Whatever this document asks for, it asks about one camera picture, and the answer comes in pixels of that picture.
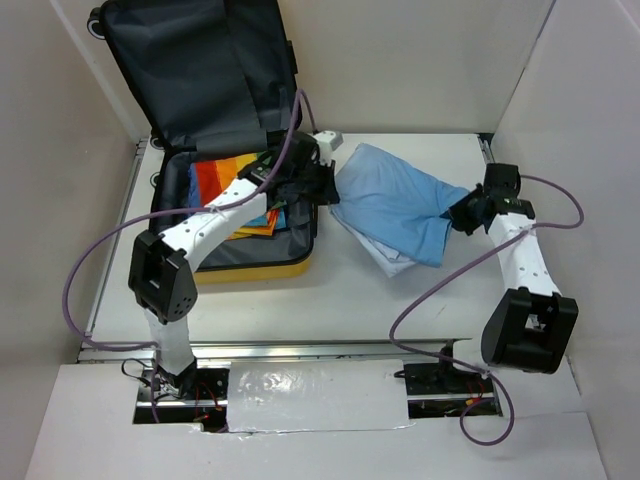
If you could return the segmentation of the yellow suitcase with grey lining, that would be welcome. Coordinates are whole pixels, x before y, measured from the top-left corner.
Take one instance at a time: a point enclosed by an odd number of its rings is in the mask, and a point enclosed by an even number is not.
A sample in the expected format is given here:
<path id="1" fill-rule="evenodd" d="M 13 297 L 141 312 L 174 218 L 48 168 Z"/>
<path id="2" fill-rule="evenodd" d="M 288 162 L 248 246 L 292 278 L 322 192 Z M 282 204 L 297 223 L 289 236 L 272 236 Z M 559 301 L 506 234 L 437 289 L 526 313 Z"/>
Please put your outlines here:
<path id="1" fill-rule="evenodd" d="M 88 31 L 104 40 L 164 152 L 150 230 L 208 203 L 245 165 L 274 156 L 300 131 L 297 64 L 274 1 L 107 1 Z M 201 264 L 199 283 L 294 277 L 310 264 L 317 205 L 273 206 L 269 235 L 225 241 Z"/>

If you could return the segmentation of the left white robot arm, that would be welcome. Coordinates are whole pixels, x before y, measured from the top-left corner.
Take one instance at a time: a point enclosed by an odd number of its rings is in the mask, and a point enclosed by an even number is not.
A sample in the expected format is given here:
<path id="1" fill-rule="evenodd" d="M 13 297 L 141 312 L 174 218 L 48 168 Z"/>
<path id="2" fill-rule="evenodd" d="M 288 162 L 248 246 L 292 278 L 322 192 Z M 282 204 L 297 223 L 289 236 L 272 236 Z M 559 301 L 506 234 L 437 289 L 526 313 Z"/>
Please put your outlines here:
<path id="1" fill-rule="evenodd" d="M 198 297 L 195 272 L 238 229 L 273 206 L 299 199 L 338 203 L 333 154 L 342 142 L 335 131 L 296 131 L 276 155 L 263 154 L 245 165 L 202 212 L 158 234 L 146 230 L 136 237 L 128 286 L 149 324 L 157 375 L 172 397 L 187 398 L 197 387 L 187 321 Z"/>

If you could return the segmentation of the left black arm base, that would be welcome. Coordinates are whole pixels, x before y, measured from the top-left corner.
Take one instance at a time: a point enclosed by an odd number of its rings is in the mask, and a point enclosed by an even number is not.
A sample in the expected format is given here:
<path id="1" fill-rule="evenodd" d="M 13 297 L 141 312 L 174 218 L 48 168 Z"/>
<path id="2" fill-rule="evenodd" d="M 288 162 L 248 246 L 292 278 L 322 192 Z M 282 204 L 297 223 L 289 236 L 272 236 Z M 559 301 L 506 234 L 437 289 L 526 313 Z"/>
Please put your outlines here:
<path id="1" fill-rule="evenodd" d="M 186 374 L 180 386 L 172 384 L 155 370 L 153 362 L 128 358 L 120 364 L 121 373 L 136 382 L 133 423 L 195 424 L 209 433 L 229 431 L 228 368 L 198 368 Z"/>

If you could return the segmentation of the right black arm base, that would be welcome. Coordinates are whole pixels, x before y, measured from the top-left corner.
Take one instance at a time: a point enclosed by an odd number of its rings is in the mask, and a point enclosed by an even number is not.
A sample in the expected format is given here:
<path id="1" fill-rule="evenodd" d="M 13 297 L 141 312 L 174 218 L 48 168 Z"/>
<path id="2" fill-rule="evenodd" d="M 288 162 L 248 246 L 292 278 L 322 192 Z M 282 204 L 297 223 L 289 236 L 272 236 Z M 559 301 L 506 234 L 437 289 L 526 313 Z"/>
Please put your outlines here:
<path id="1" fill-rule="evenodd" d="M 444 360 L 404 363 L 394 377 L 404 382 L 410 419 L 459 417 L 465 408 L 477 403 L 480 405 L 469 416 L 501 415 L 489 379 L 473 371 L 458 370 Z"/>

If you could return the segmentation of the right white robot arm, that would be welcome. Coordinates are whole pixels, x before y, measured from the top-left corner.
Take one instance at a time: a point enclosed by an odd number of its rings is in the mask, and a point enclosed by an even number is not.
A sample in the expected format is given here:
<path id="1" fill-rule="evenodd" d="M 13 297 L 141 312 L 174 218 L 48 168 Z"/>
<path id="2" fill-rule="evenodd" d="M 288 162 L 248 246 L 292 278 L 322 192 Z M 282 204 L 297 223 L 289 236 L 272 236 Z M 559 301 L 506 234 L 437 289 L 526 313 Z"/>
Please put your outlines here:
<path id="1" fill-rule="evenodd" d="M 454 358 L 440 363 L 436 379 L 448 392 L 460 391 L 471 367 L 510 368 L 529 373 L 557 371 L 573 332 L 577 302 L 561 294 L 539 247 L 532 204 L 519 197 L 521 175 L 512 164 L 492 163 L 484 180 L 443 216 L 467 235 L 482 228 L 496 247 L 505 292 L 472 340 L 453 343 Z"/>

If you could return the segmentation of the light blue shirt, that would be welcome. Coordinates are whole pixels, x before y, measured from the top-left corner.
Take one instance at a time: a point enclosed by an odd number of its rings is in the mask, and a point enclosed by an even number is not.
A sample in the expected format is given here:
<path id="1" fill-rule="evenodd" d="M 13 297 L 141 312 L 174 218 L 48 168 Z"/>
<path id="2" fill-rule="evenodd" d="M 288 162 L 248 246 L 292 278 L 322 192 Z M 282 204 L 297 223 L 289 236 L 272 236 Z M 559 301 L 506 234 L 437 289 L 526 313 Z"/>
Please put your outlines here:
<path id="1" fill-rule="evenodd" d="M 370 144 L 359 144 L 335 178 L 330 213 L 385 274 L 442 265 L 451 221 L 443 215 L 469 190 L 450 185 Z"/>

